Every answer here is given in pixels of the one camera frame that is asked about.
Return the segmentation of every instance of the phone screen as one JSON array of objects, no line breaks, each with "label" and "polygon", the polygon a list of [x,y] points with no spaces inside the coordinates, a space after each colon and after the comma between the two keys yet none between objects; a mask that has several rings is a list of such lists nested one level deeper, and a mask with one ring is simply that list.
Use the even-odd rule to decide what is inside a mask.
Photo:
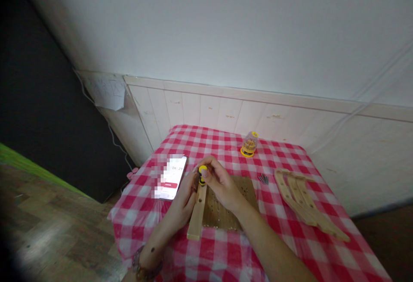
[{"label": "phone screen", "polygon": [[182,158],[171,158],[166,170],[163,172],[163,186],[160,194],[161,199],[173,200],[178,191],[186,165],[186,156]]}]

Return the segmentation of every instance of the red and white checkered tablecloth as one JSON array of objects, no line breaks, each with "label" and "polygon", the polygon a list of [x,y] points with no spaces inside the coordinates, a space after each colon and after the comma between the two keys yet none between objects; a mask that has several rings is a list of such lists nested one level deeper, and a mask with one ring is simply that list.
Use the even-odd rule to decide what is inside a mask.
[{"label": "red and white checkered tablecloth", "polygon": [[[157,161],[168,154],[184,154],[188,156],[189,172],[202,158],[213,155],[229,174],[252,179],[261,215],[319,281],[391,281],[303,148],[259,139],[254,157],[245,158],[240,154],[242,141],[238,134],[204,127],[180,125],[171,129],[109,213],[118,251],[126,266],[131,267],[131,257],[148,240],[170,206],[168,201],[151,198],[155,172],[159,170]],[[275,168],[313,177],[316,182],[309,182],[308,190],[317,208],[351,241],[338,241],[300,222],[281,198]],[[269,185],[259,181],[260,173],[269,177]],[[181,229],[166,249],[163,280],[268,280],[244,234],[203,227],[197,242],[186,239],[187,230],[188,226]]]}]

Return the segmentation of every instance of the hand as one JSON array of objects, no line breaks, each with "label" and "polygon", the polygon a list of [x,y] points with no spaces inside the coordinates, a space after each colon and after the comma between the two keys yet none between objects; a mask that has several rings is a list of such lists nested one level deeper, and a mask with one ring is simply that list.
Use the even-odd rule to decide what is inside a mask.
[{"label": "hand", "polygon": [[208,171],[202,170],[205,183],[214,191],[216,198],[226,209],[235,214],[245,203],[248,203],[235,185],[234,180],[215,157],[204,158],[196,165],[194,171],[196,172],[202,165],[208,168]]},{"label": "hand", "polygon": [[185,226],[191,217],[196,199],[196,193],[192,189],[195,176],[195,173],[190,172],[182,179],[175,199],[161,221],[171,236]]}]

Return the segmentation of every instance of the left hand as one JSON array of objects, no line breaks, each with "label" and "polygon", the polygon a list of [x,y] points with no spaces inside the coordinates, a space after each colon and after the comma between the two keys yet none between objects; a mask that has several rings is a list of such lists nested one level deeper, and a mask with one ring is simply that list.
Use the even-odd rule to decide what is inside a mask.
[{"label": "left hand", "polygon": [[185,226],[191,217],[197,196],[192,189],[195,177],[196,174],[190,172],[182,179],[175,199],[161,221],[171,236]]}]

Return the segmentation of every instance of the red button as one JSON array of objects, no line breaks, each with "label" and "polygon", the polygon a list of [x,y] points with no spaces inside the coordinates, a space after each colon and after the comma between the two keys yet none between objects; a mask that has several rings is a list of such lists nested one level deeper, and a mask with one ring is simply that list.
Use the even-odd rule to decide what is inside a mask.
[{"label": "red button", "polygon": [[164,187],[177,188],[177,187],[178,187],[178,184],[176,184],[176,183],[170,183],[170,182],[165,182]]}]

